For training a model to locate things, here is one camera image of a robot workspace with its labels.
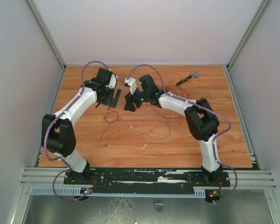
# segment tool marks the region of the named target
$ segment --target metal floor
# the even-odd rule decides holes
[[[204,199],[90,197],[67,203],[55,196],[30,196],[24,224],[272,224],[262,190],[237,190],[217,205]]]

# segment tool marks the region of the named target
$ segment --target white plastic piece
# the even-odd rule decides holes
[[[159,98],[159,103],[161,105],[162,108],[166,108],[166,109],[170,109],[173,110],[179,114],[181,114],[182,116],[185,116],[185,112],[184,110],[189,107],[192,106],[191,104],[187,104],[186,102],[179,100],[179,99],[175,99],[173,97],[168,96],[166,93],[163,93],[160,98]]]
[[[187,102],[189,101],[196,103],[195,100],[191,100],[191,99],[187,100]],[[183,116],[185,116],[184,110],[187,107],[192,106],[191,104],[186,103],[182,100],[170,97],[165,93],[160,96],[159,103],[162,108],[173,110]],[[202,166],[209,172],[215,171],[220,166],[215,160],[213,149],[212,149],[212,140],[214,139],[215,136],[216,135],[212,135],[207,142],[202,140],[198,141],[202,154]],[[219,158],[218,149],[217,149],[217,140],[215,141],[215,149],[216,149],[216,156],[217,158]]]
[[[87,110],[87,108],[94,104],[97,101],[97,93],[93,91],[91,88],[84,88],[84,93],[80,96],[81,88],[77,95],[60,111],[56,112],[55,115],[58,116],[61,114],[65,108],[77,97],[80,98],[75,102],[75,104],[70,108],[69,111],[65,111],[65,114],[61,117],[61,119],[69,119],[74,126],[80,116]]]
[[[106,85],[107,88],[109,89],[114,89],[116,82],[117,82],[118,76],[112,74],[109,85]]]
[[[76,149],[74,149],[74,151],[68,157],[63,157],[59,153],[54,154],[64,159],[69,164],[71,169],[77,173],[82,173],[86,167],[86,160],[82,158]]]
[[[125,84],[128,84],[130,87],[130,92],[133,95],[134,92],[136,91],[137,88],[137,83],[136,83],[136,79],[134,78],[126,78],[125,79]]]
[[[215,171],[220,166],[216,162],[216,159],[215,159],[214,153],[213,153],[212,141],[215,136],[216,136],[216,134],[212,135],[207,142],[202,141],[202,140],[198,141],[199,145],[200,145],[200,149],[201,149],[201,154],[202,154],[202,166],[209,172]],[[217,140],[215,140],[214,143],[215,143],[215,149],[216,149],[216,156],[219,160]]]

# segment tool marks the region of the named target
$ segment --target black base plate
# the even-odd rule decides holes
[[[129,168],[91,168],[90,176],[97,179],[93,192],[115,194],[193,194],[194,187],[229,187],[230,181],[227,172],[222,172],[218,179],[208,184],[201,171],[189,171],[183,174],[174,173],[176,169],[129,169]],[[180,180],[177,183],[158,182],[159,177],[168,180]],[[64,184],[81,184],[64,179]],[[83,185],[92,185],[92,179],[85,180]]]

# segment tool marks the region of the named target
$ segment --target thin wire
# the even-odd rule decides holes
[[[108,122],[109,124],[108,124],[108,126],[106,127],[106,129],[103,131],[103,133],[101,134],[99,140],[102,141],[102,138],[103,138],[104,134],[106,133],[106,131],[108,130],[108,128],[110,127],[110,125],[113,124],[114,122],[116,122],[120,117],[122,117],[122,116],[141,117],[141,116],[145,116],[145,115],[147,115],[147,114],[149,114],[150,112],[153,112],[153,111],[157,111],[157,110],[153,109],[153,110],[151,110],[151,111],[148,111],[148,112],[145,113],[145,114],[131,114],[131,113],[127,113],[127,114],[121,114],[121,115],[119,115],[117,111],[112,110],[111,112],[117,113],[117,118],[116,118],[114,121]],[[154,138],[154,137],[152,137],[151,135],[149,135],[149,134],[147,134],[147,133],[142,133],[142,135],[147,135],[149,138],[151,138],[151,139],[153,139],[153,140],[157,140],[157,141],[165,140],[166,138],[168,138],[169,135],[170,135],[170,133],[171,133],[171,128],[170,128],[168,122],[166,121],[166,119],[171,119],[171,118],[166,118],[166,117],[164,117],[163,115],[162,115],[161,117],[164,118],[164,121],[165,121],[165,123],[166,123],[166,125],[167,125],[167,127],[168,127],[168,130],[169,130],[169,133],[167,134],[166,137],[161,138],[161,139],[157,139],[157,138]]]
[[[95,176],[91,176],[90,178],[92,179],[92,187],[91,187],[91,189],[93,190],[95,185],[97,184],[98,180],[97,180],[97,178]]]
[[[214,190],[213,194],[215,194],[215,193],[217,193],[217,192],[219,192],[221,190],[221,188],[222,188],[222,180],[220,180],[219,183],[220,183],[219,189],[218,190]]]
[[[80,94],[79,94],[76,98],[74,98],[74,100],[68,105],[68,107],[66,107],[66,108],[64,109],[63,112],[61,112],[58,116],[56,116],[56,118],[54,118],[54,119],[51,121],[51,123],[49,124],[49,126],[48,126],[48,128],[47,128],[47,131],[46,131],[46,133],[45,133],[45,138],[44,138],[44,141],[43,141],[43,148],[44,148],[45,155],[46,155],[46,157],[47,157],[47,159],[48,159],[49,161],[55,161],[55,160],[60,159],[59,157],[56,157],[56,158],[54,158],[54,159],[52,159],[52,158],[49,157],[48,149],[47,149],[47,143],[48,143],[49,132],[50,132],[51,128],[53,127],[53,125],[57,122],[57,120],[58,120],[59,118],[61,118],[61,117],[65,114],[65,112],[68,111],[68,110],[77,102],[77,100],[78,100],[80,97],[82,97],[82,95],[83,95],[83,93],[84,93],[84,89],[85,89],[85,84],[84,84],[84,72],[85,72],[85,69],[88,67],[88,65],[90,65],[90,64],[92,64],[92,63],[100,63],[100,64],[104,65],[107,69],[109,69],[109,67],[108,67],[105,63],[100,62],[100,61],[88,62],[88,63],[83,67],[82,72],[81,72],[82,89],[81,89],[81,91],[80,91]]]
[[[170,92],[173,92],[173,91],[174,91],[175,93],[173,92],[173,94],[177,95],[177,92],[176,92],[175,89],[170,89],[170,88],[167,88],[167,87],[166,87],[166,90],[168,90],[168,91],[170,91]]]
[[[170,93],[166,92],[166,90],[165,90],[165,85],[164,85],[164,81],[163,81],[163,79],[162,79],[161,74],[159,73],[159,71],[158,71],[155,67],[153,67],[153,66],[151,66],[151,65],[149,65],[149,64],[140,64],[140,65],[134,67],[134,68],[131,70],[130,74],[128,75],[127,79],[129,79],[129,78],[132,76],[133,72],[134,72],[137,68],[142,67],[142,66],[147,66],[147,67],[153,69],[153,70],[157,73],[157,75],[159,76],[160,81],[161,81],[161,83],[162,83],[162,87],[163,87],[164,93],[165,93],[166,95],[170,96],[171,98],[175,98],[175,99],[184,101],[184,102],[187,103],[187,104],[194,105],[194,106],[196,106],[196,107],[198,107],[198,108],[200,108],[200,109],[203,109],[203,110],[205,110],[205,111],[207,111],[207,112],[209,112],[209,113],[212,113],[212,114],[216,115],[217,117],[220,117],[221,119],[223,119],[224,121],[226,121],[226,123],[228,124],[228,128],[225,129],[225,130],[223,130],[223,131],[220,132],[219,134],[215,135],[215,137],[214,137],[213,140],[212,140],[212,149],[213,149],[213,154],[214,154],[214,158],[215,158],[216,163],[218,163],[218,164],[221,165],[221,166],[224,166],[224,167],[227,167],[227,168],[231,169],[231,170],[233,171],[234,175],[235,175],[235,184],[234,184],[233,189],[229,192],[228,195],[226,195],[225,197],[223,197],[223,198],[217,200],[216,203],[222,201],[222,200],[225,199],[225,198],[228,198],[228,197],[235,191],[235,189],[237,188],[237,185],[238,185],[238,175],[237,175],[237,172],[235,171],[234,168],[232,168],[231,166],[228,166],[228,165],[226,165],[226,164],[223,164],[223,163],[221,163],[221,162],[219,161],[219,159],[217,158],[217,155],[216,155],[215,142],[216,142],[216,139],[217,139],[219,136],[221,136],[222,134],[228,132],[228,131],[231,129],[231,123],[230,123],[230,121],[229,121],[227,118],[223,117],[222,115],[220,115],[220,114],[214,112],[213,110],[210,110],[210,109],[208,109],[208,108],[206,108],[206,107],[204,107],[204,106],[201,106],[201,105],[199,105],[199,104],[197,104],[197,103],[192,102],[192,100],[190,100],[190,99],[186,99],[186,98],[183,98],[183,97],[179,97],[179,96],[176,96],[176,95],[173,95],[173,94],[170,94]]]
[[[182,92],[184,91],[188,95],[187,97],[189,97],[189,93],[187,91],[185,91],[182,87],[179,87],[178,85],[169,85],[166,88],[171,87],[171,86],[175,86],[175,87],[179,88]]]
[[[54,195],[55,195],[58,199],[60,199],[61,201],[64,201],[64,202],[76,202],[76,201],[80,200],[81,198],[83,198],[83,197],[85,197],[85,196],[87,196],[87,195],[91,195],[91,194],[92,194],[92,191],[90,191],[89,193],[84,194],[84,195],[82,195],[82,196],[76,198],[75,200],[67,200],[67,199],[64,199],[64,198],[60,197],[60,196],[57,194],[56,189],[55,189],[55,183],[56,183],[57,178],[60,176],[60,174],[62,174],[62,173],[68,173],[68,172],[70,172],[70,171],[71,171],[71,168],[66,169],[66,170],[63,170],[63,171],[61,171],[59,174],[57,174],[57,176],[54,178],[53,186],[52,186],[52,187],[53,187],[53,193],[54,193]]]

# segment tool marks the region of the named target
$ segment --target wooden floor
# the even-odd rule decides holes
[[[125,78],[134,66],[111,66],[111,70],[119,76],[117,87],[122,90],[116,111],[119,114],[137,114],[145,116],[121,116],[112,123],[105,134],[100,137],[108,123],[105,115],[108,107],[92,105],[75,125],[77,149],[90,163],[97,167],[200,167],[202,157],[198,142],[191,136],[188,125],[179,114],[166,109],[160,110],[164,116],[174,119],[166,121],[152,110],[151,106],[143,105],[135,113],[124,111],[124,95],[129,88],[123,85]],[[191,99],[206,98],[214,111],[220,113],[232,123],[231,130],[217,140],[218,153],[221,162],[233,167],[252,167],[245,139],[239,124],[231,94],[222,66],[156,66],[162,74],[166,86],[187,77],[192,71],[199,73],[198,78],[192,78],[181,87],[189,92]],[[61,89],[57,98],[55,112],[60,110],[77,93],[81,85],[82,67],[68,66],[66,68]],[[96,76],[98,67],[89,67],[85,71],[85,80]],[[156,73],[150,68],[142,67],[134,72],[133,77],[150,74],[160,85]],[[178,95],[182,91],[172,88]],[[107,116],[109,121],[117,117],[116,113]],[[219,131],[227,128],[220,120]],[[60,161],[50,162],[44,153],[41,154],[39,166],[64,166]]]

